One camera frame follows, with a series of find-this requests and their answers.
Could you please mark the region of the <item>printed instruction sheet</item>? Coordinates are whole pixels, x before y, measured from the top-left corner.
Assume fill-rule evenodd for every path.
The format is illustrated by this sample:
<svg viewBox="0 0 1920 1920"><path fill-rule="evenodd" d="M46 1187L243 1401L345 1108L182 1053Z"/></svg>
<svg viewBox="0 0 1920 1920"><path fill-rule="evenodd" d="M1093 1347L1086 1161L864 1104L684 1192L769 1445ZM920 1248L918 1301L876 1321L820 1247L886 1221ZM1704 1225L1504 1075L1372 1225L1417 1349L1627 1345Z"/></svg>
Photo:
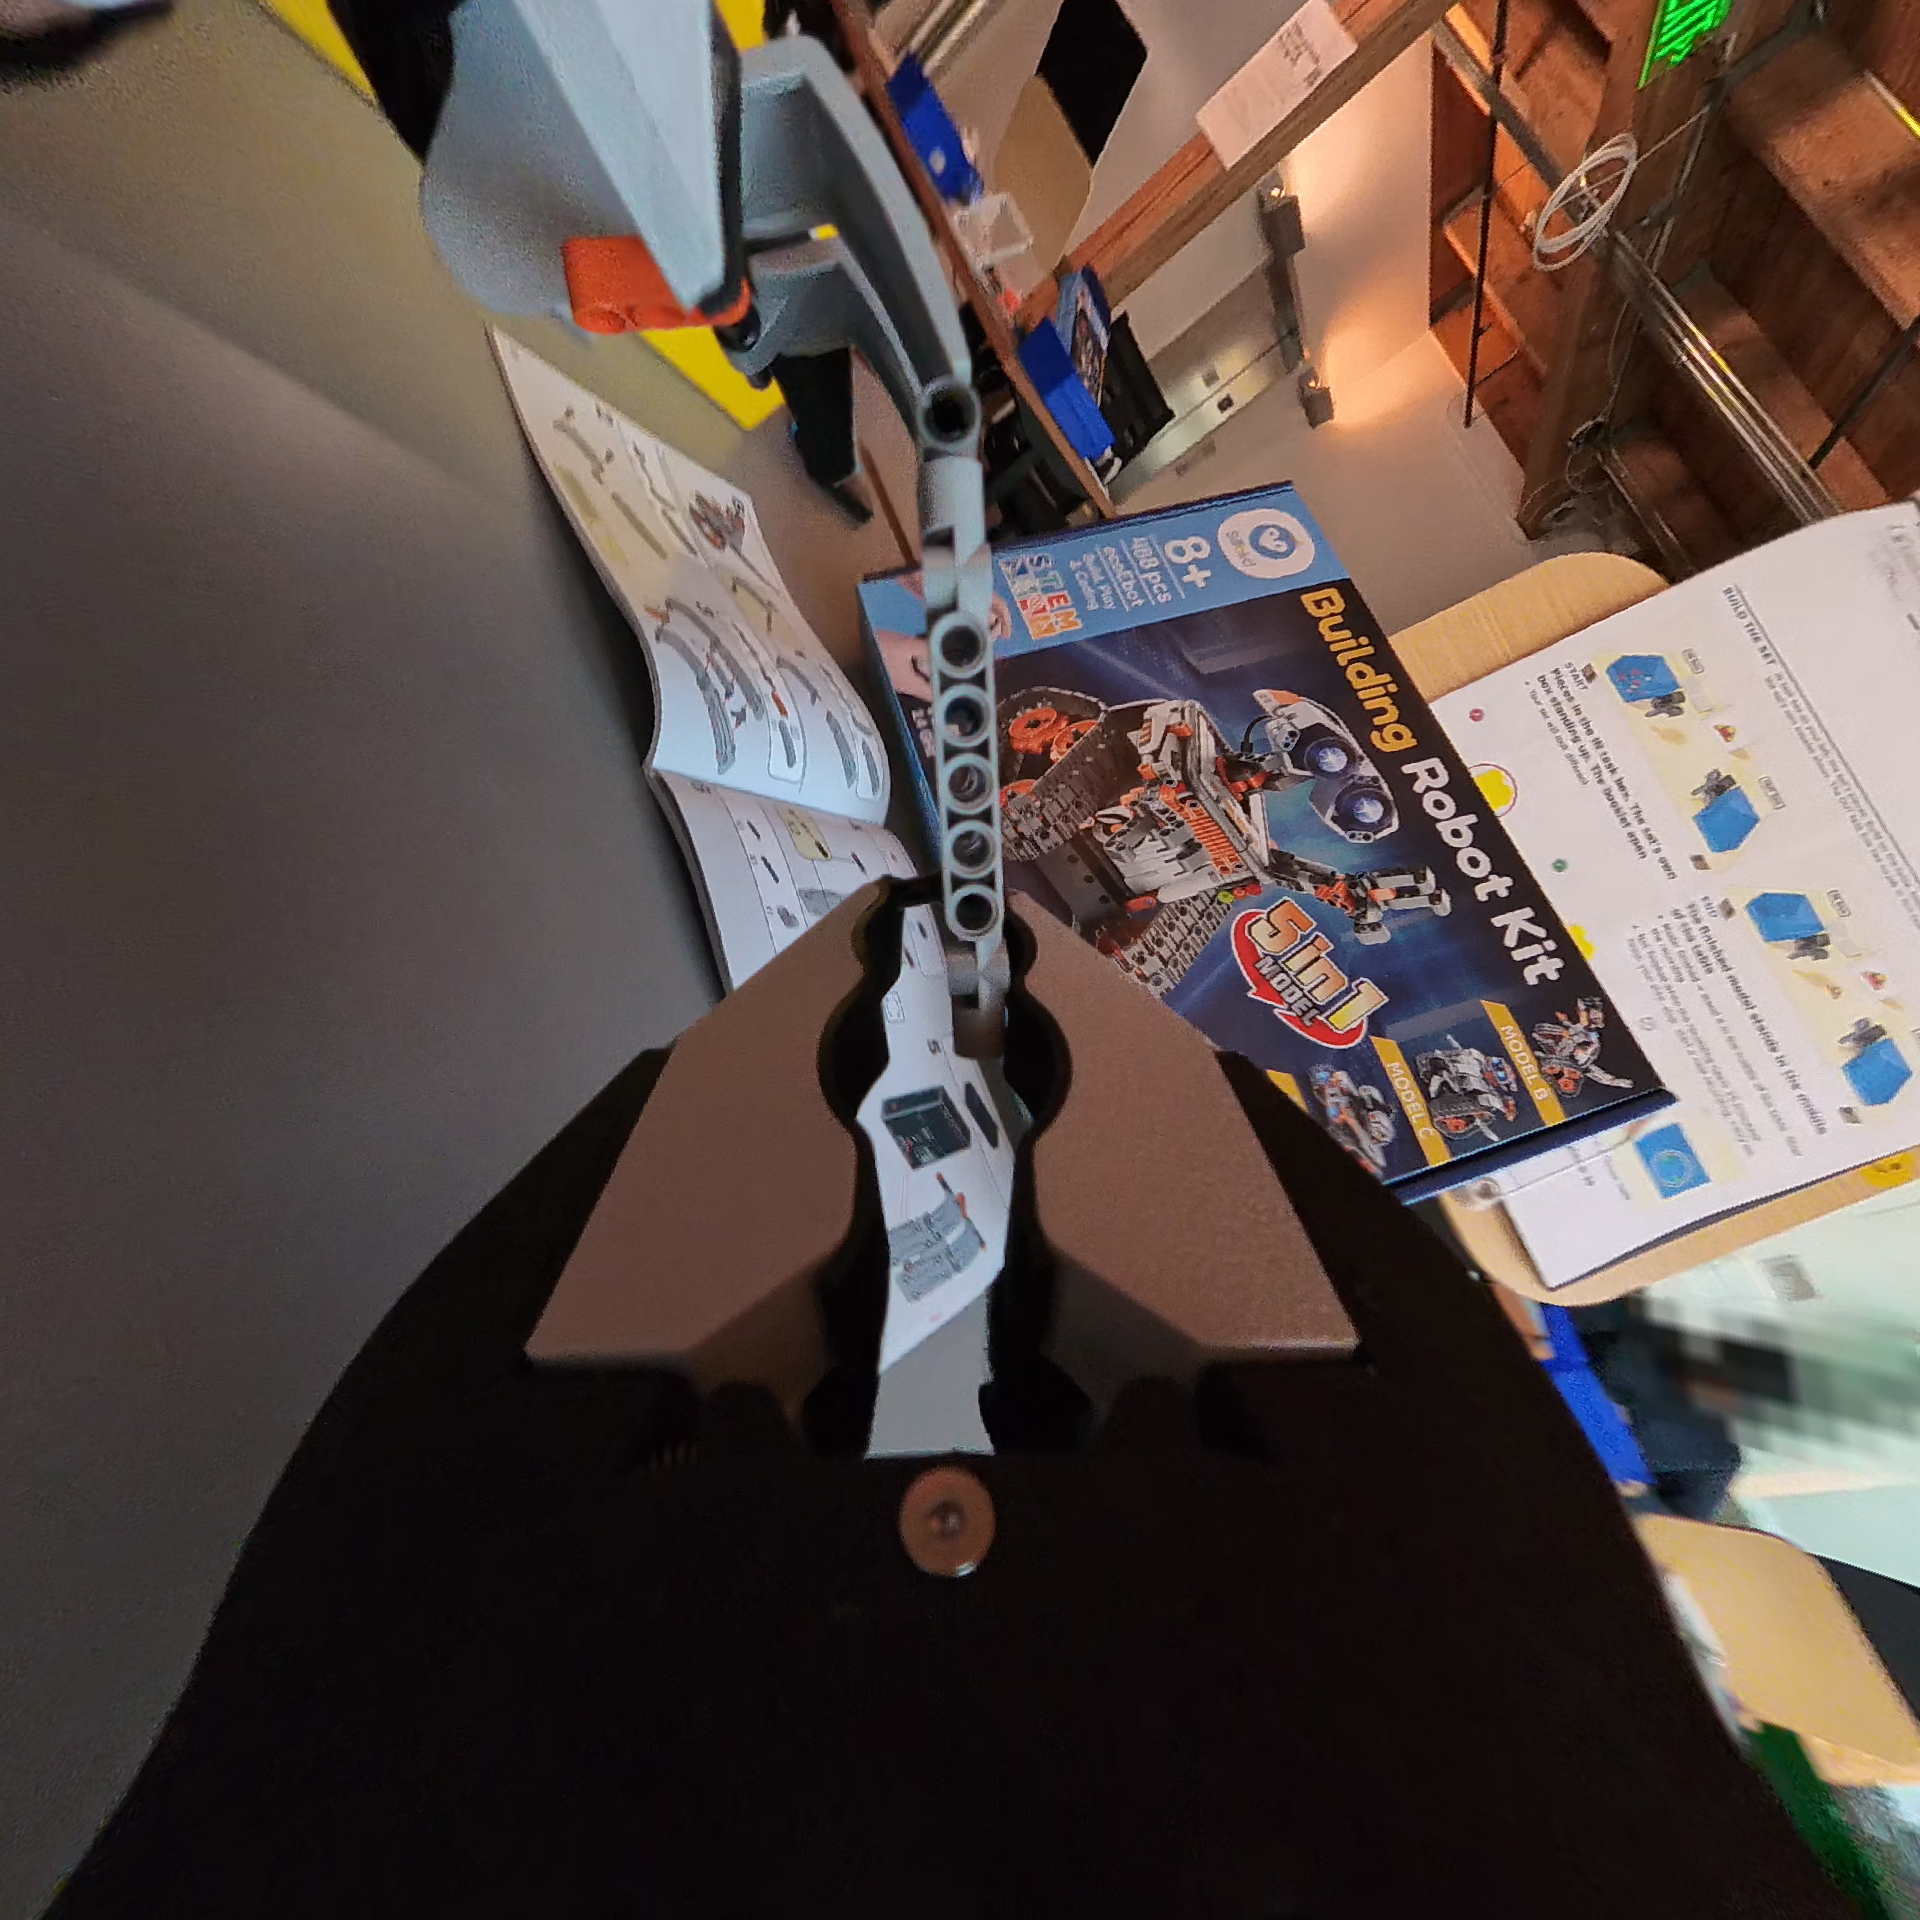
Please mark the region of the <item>printed instruction sheet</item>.
<svg viewBox="0 0 1920 1920"><path fill-rule="evenodd" d="M1691 1234L1915 1156L1917 517L1845 512L1433 708L1670 1107L1495 1215L1516 1289L1604 1301Z"/></svg>

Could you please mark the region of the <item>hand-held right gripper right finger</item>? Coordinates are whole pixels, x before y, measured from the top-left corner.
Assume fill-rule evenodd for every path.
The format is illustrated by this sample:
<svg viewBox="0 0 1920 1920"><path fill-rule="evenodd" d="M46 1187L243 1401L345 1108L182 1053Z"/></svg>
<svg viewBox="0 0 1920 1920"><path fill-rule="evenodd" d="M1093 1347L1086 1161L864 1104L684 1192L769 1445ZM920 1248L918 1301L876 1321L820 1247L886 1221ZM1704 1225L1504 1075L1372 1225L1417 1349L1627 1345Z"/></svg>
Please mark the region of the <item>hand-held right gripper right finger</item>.
<svg viewBox="0 0 1920 1920"><path fill-rule="evenodd" d="M1031 1107L995 1283L995 1368L1344 1361L1357 1335L1228 1058L1024 904L1005 1075Z"/></svg>

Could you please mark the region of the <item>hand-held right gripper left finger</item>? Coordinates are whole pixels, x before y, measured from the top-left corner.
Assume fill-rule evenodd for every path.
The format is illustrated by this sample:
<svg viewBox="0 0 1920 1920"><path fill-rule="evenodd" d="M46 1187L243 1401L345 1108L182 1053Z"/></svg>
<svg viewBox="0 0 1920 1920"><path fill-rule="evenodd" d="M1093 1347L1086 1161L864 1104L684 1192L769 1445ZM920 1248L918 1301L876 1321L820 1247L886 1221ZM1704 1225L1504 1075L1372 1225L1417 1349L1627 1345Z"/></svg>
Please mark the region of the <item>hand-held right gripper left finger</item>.
<svg viewBox="0 0 1920 1920"><path fill-rule="evenodd" d="M527 1362L638 1365L700 1391L814 1391L829 1285L877 1225L872 1152L825 1048L868 985L876 881L679 1036L532 1332Z"/></svg>

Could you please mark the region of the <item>green exit sign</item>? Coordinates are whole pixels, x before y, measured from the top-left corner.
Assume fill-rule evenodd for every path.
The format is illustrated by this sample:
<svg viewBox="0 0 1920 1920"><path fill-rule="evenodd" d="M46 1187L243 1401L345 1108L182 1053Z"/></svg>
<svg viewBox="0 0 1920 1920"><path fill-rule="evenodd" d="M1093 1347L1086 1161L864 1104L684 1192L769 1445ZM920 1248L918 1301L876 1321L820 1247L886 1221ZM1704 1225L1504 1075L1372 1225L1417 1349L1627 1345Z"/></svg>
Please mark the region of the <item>green exit sign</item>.
<svg viewBox="0 0 1920 1920"><path fill-rule="evenodd" d="M1655 2L1640 51L1637 88L1643 90L1661 73L1691 59L1699 47L1718 36L1737 2Z"/></svg>

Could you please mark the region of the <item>white paper note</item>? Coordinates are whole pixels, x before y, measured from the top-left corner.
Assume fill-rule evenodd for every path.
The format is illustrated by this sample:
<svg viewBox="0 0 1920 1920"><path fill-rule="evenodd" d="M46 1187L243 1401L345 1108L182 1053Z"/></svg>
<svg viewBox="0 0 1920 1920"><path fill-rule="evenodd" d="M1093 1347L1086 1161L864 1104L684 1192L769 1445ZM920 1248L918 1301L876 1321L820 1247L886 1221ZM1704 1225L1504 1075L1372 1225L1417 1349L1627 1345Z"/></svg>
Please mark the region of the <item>white paper note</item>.
<svg viewBox="0 0 1920 1920"><path fill-rule="evenodd" d="M1221 167L1244 163L1353 56L1329 2L1300 2L1196 114Z"/></svg>

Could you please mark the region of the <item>white instruction booklet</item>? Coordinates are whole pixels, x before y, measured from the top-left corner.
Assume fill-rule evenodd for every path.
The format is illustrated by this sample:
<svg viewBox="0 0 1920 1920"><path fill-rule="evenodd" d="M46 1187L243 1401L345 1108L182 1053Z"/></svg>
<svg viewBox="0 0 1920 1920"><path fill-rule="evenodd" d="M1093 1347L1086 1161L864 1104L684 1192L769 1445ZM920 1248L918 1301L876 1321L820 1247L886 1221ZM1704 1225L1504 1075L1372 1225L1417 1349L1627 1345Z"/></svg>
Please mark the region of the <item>white instruction booklet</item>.
<svg viewBox="0 0 1920 1920"><path fill-rule="evenodd" d="M521 434L648 666L645 776L671 824L726 989L913 859L884 828L872 714L787 592L752 499L507 331L488 343ZM902 915L879 1011L886 1065L856 1120L888 1242L879 1368L971 1307L1000 1267L1014 1151L952 1042L935 907Z"/></svg>

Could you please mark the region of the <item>blue bin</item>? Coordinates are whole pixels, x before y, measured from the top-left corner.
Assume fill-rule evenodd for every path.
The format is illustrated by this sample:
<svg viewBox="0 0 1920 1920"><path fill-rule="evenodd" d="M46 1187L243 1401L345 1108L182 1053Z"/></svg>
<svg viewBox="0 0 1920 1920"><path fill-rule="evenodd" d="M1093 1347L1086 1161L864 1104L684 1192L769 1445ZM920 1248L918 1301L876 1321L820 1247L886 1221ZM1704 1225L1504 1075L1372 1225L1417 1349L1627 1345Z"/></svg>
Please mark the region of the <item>blue bin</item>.
<svg viewBox="0 0 1920 1920"><path fill-rule="evenodd" d="M1022 337L1022 372L1032 381L1045 415L1071 453L1102 464L1113 453L1113 431L1087 391L1059 330L1045 321Z"/></svg>

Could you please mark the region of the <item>wooden display board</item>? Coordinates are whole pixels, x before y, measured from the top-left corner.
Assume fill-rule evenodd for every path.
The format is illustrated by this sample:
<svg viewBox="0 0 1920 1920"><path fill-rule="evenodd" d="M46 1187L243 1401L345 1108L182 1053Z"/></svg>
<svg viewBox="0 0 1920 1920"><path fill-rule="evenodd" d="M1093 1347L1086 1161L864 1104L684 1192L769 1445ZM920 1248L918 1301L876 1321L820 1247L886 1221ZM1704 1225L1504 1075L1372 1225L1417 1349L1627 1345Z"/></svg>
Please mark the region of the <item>wooden display board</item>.
<svg viewBox="0 0 1920 1920"><path fill-rule="evenodd" d="M1544 560L1521 575L1429 615L1392 639L1415 689L1429 704L1500 668L1535 656L1588 627L1632 609L1667 581L1651 568L1601 551ZM1823 1216L1877 1202L1889 1193L1915 1201L1915 1151L1869 1161L1803 1192L1772 1199L1606 1265L1583 1281L1548 1287L1500 1202L1468 1208L1463 1192L1439 1196L1430 1211L1468 1263L1501 1289L1535 1306L1601 1306L1651 1289L1695 1267L1739 1257L1745 1248L1796 1233Z"/></svg>

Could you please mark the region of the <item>blue robot kit box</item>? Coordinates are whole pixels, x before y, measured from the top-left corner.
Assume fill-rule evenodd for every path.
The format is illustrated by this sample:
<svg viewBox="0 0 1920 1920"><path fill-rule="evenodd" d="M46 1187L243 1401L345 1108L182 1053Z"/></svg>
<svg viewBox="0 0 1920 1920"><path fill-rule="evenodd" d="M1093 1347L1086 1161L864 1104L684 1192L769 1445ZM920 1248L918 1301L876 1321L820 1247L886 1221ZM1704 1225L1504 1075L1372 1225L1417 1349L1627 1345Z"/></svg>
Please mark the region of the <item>blue robot kit box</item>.
<svg viewBox="0 0 1920 1920"><path fill-rule="evenodd" d="M1009 897L1404 1202L1673 1095L1293 485L992 545Z"/></svg>

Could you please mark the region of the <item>grey building block assembly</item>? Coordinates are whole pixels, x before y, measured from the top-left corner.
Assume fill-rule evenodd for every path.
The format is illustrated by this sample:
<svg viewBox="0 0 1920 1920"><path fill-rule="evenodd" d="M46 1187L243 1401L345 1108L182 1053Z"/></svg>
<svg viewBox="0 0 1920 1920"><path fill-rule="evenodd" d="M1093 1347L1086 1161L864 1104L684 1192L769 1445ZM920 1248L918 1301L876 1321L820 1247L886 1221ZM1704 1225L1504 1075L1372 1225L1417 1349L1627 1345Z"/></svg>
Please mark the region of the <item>grey building block assembly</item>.
<svg viewBox="0 0 1920 1920"><path fill-rule="evenodd" d="M992 768L992 560L980 404L958 300L920 207L831 51L814 36L735 51L737 211L752 303L700 325L755 378L855 353L918 451L918 551L935 733L935 844L958 1050L1003 1050L1005 947Z"/></svg>

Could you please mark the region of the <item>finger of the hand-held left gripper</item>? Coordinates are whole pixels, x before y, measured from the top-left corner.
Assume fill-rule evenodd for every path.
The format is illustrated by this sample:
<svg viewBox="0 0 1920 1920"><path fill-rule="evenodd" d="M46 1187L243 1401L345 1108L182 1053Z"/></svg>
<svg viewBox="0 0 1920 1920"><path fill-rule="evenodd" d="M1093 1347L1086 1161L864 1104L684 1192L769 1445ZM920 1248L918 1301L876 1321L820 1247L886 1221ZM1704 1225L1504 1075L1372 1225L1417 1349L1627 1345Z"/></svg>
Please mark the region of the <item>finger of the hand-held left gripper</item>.
<svg viewBox="0 0 1920 1920"><path fill-rule="evenodd" d="M740 72L705 2L465 2L422 227L473 303L582 331L731 325Z"/></svg>

